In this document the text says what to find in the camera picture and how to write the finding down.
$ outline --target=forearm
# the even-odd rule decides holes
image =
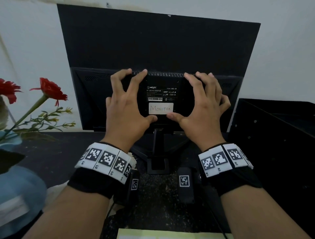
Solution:
[[[235,239],[310,238],[262,188],[244,185],[221,201]]]
[[[99,238],[109,199],[66,186],[24,239]]]

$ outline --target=wall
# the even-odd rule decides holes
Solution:
[[[9,105],[16,119],[41,95],[28,89],[39,87],[39,77],[46,77],[69,96],[60,105],[72,107],[74,114],[61,121],[75,120],[71,130],[82,129],[55,2],[260,22],[239,97],[315,103],[314,0],[108,0],[108,6],[103,0],[1,0],[0,78],[16,82],[24,92]],[[40,110],[54,110],[54,100],[34,115]]]

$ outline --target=wrist-mounted device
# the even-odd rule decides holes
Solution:
[[[202,182],[215,187],[219,196],[243,185],[262,188],[253,165],[236,144],[215,145],[198,156]]]
[[[106,143],[93,143],[75,165],[77,170],[68,185],[111,198],[117,189],[123,188],[135,165],[136,160],[122,150]]]

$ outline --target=black box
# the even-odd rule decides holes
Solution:
[[[315,238],[315,104],[239,99],[229,141],[252,162],[264,189]]]

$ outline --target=monitor base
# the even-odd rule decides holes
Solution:
[[[130,151],[147,162],[148,174],[170,174],[170,157],[189,141],[184,133],[164,134],[163,128],[156,128],[153,134],[137,141]]]

